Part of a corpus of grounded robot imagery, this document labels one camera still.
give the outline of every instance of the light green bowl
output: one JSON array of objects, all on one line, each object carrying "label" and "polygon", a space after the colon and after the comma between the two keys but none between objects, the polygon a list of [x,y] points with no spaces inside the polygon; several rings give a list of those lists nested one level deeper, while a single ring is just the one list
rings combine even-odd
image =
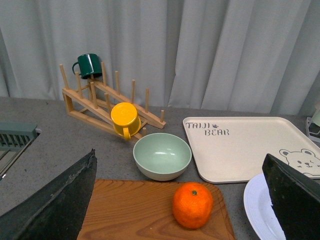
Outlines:
[{"label": "light green bowl", "polygon": [[152,133],[139,139],[133,148],[139,170],[156,181],[169,181],[180,176],[191,161],[189,145],[168,133]]}]

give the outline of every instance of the wooden cutting board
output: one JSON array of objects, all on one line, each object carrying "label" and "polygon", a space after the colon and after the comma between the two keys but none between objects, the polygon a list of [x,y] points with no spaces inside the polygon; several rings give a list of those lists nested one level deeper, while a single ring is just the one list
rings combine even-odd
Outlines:
[{"label": "wooden cutting board", "polygon": [[181,226],[172,214],[172,199],[182,182],[97,179],[78,240],[235,240],[219,188],[202,183],[214,205],[207,224]]}]

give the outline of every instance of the gray countertop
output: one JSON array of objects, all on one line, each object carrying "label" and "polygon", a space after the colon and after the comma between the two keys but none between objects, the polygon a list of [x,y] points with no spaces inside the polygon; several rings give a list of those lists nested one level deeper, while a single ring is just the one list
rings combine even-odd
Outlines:
[{"label": "gray countertop", "polygon": [[[147,133],[170,133],[188,142],[183,119],[187,117],[257,117],[268,114],[202,110],[173,107],[149,107],[160,116],[164,110],[167,124],[163,129],[147,125]],[[281,115],[304,134],[305,117]],[[88,125],[67,115],[65,103],[0,97],[0,122],[36,123],[41,134],[20,156],[0,181],[0,215],[42,188],[91,149],[98,159],[97,179],[146,180],[132,154],[134,143]],[[194,159],[176,182],[203,182]],[[216,184],[221,190],[236,239],[258,240],[247,218],[243,196],[246,183]]]}]

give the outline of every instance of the wooden dish rack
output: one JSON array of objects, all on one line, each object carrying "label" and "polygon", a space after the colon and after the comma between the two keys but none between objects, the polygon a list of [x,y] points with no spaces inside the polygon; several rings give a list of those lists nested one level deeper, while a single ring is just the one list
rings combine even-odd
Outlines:
[{"label": "wooden dish rack", "polygon": [[[91,77],[87,79],[87,85],[82,86],[80,75],[78,72],[75,72],[77,89],[71,89],[69,87],[64,67],[62,64],[60,64],[59,66],[64,81],[64,88],[62,89],[62,94],[66,112],[68,115],[78,120],[81,120],[87,124],[90,124],[94,127],[97,127],[103,131],[106,131],[110,134],[113,134],[117,137],[125,139],[123,136],[119,135],[114,130],[113,121],[110,116],[111,110],[114,107],[114,104],[111,103],[110,98],[114,98],[116,101],[119,102],[127,102],[133,104],[137,109],[138,115],[141,119],[141,127],[139,131],[142,129],[142,133],[138,132],[135,135],[133,135],[131,137],[131,141],[136,142],[147,134],[147,129],[145,127],[146,124],[149,124],[159,129],[163,129],[163,127],[165,126],[166,122],[164,121],[164,110],[161,110],[160,117],[157,117],[156,115],[149,112],[149,88],[147,88],[145,91],[145,106],[141,107],[140,105],[135,103],[136,81],[132,80],[131,99],[129,99],[120,93],[118,71],[115,71],[116,90],[108,86],[104,62],[101,62],[102,82],[99,79],[94,78],[93,75],[91,75]],[[83,93],[83,91],[86,89],[88,89],[88,97],[85,97]],[[99,89],[104,93],[104,100],[98,99],[96,89]],[[73,101],[83,106],[83,109],[76,110],[74,108]],[[88,114],[86,114],[87,111],[90,111],[92,114],[99,117],[100,119],[89,116]]]}]

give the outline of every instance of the white plate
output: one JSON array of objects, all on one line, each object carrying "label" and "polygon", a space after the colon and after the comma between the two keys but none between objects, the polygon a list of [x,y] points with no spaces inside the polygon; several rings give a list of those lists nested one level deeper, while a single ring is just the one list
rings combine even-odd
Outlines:
[{"label": "white plate", "polygon": [[187,117],[183,127],[199,175],[207,182],[248,182],[262,173],[267,154],[320,178],[320,148],[284,118]]},{"label": "white plate", "polygon": [[243,203],[252,228],[261,240],[285,240],[285,234],[272,209],[269,189],[263,173],[245,186]]}]

